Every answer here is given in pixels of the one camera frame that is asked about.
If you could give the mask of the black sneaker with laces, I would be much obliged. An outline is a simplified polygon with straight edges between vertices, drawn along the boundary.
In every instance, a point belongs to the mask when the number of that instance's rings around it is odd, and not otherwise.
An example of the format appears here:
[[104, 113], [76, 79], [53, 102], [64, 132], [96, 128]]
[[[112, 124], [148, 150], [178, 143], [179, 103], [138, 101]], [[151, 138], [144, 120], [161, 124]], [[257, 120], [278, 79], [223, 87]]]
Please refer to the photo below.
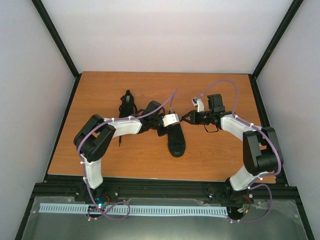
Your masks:
[[180, 122], [168, 126], [167, 147], [170, 154], [175, 158], [182, 157], [185, 153], [186, 140]]

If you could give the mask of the black sneaker one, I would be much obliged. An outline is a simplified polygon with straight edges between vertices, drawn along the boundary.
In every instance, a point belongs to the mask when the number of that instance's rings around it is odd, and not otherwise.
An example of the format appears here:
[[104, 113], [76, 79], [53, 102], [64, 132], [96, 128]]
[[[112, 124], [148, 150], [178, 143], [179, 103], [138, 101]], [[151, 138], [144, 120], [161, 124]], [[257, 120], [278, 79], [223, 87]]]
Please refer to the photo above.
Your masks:
[[135, 114], [138, 109], [135, 104], [134, 96], [130, 90], [127, 90], [125, 94], [120, 98], [121, 105], [119, 106], [119, 118], [125, 118]]

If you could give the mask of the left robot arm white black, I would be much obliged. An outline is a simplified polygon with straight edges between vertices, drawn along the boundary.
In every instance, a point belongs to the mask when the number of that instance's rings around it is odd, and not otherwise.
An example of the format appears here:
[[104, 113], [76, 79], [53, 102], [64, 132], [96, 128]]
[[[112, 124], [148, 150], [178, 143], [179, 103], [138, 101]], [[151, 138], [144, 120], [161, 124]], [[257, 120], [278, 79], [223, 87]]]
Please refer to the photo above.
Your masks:
[[123, 135], [141, 134], [150, 129], [159, 135], [166, 133], [162, 118], [165, 109], [159, 102], [152, 100], [146, 109], [137, 110], [134, 103], [122, 103], [119, 118], [102, 118], [94, 114], [82, 127], [73, 140], [84, 164], [83, 180], [88, 184], [86, 195], [92, 201], [103, 198], [104, 188], [101, 162], [113, 138]]

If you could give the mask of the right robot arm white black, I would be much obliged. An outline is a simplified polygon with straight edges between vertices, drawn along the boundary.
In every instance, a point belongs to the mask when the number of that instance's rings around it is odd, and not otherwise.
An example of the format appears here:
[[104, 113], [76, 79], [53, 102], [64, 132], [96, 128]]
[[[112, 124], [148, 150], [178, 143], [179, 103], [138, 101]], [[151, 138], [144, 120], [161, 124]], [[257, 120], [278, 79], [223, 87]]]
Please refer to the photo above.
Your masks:
[[191, 125], [215, 125], [217, 130], [228, 132], [242, 142], [243, 166], [227, 178], [222, 196], [228, 203], [236, 203], [257, 180], [281, 171], [283, 158], [276, 131], [272, 127], [256, 126], [232, 111], [226, 111], [220, 94], [207, 96], [209, 110], [205, 110], [199, 97], [192, 99], [196, 110], [182, 117]]

